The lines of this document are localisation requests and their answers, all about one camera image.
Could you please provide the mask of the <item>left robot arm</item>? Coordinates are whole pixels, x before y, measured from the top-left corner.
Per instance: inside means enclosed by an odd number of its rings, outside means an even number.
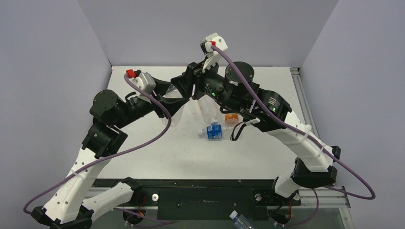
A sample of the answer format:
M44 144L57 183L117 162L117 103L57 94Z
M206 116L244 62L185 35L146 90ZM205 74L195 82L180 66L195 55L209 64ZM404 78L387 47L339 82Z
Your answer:
M122 100L112 90L94 97L90 109L93 125L70 172L52 187L54 195L47 203L29 212L38 223L51 229L88 229L115 207L141 202L141 184L130 177L92 198L86 198L86 194L111 159L123 155L120 148L128 135L122 128L151 112L171 124L173 116L191 98L193 85L191 77L177 76L166 82L141 72L126 73L124 80L135 90L135 97Z

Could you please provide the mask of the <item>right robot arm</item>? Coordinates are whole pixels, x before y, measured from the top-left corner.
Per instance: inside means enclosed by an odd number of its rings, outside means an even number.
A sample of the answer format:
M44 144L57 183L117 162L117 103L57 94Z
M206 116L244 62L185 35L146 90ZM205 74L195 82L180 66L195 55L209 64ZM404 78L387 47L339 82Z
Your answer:
M224 75L218 73L217 67L205 70L202 63L193 62L171 83L185 98L212 98L221 113L241 115L246 125L275 137L296 155L292 170L277 177L269 191L274 203L283 203L300 187L334 184L337 169L333 162L340 156L340 148L322 144L280 94L262 89L253 81L254 74L246 62L231 63Z

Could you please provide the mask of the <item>clear bottle blue-white cap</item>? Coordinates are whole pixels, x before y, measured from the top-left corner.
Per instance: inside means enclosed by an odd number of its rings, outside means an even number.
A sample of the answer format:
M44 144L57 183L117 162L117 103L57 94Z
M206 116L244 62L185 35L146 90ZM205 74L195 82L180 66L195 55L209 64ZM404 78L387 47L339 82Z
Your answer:
M169 87L167 94L163 95L162 97L182 98L180 92L173 84L171 84L171 86ZM171 127L175 127L178 125L178 123L181 119L181 116L182 116L183 109L184 109L184 106L173 117L171 117Z

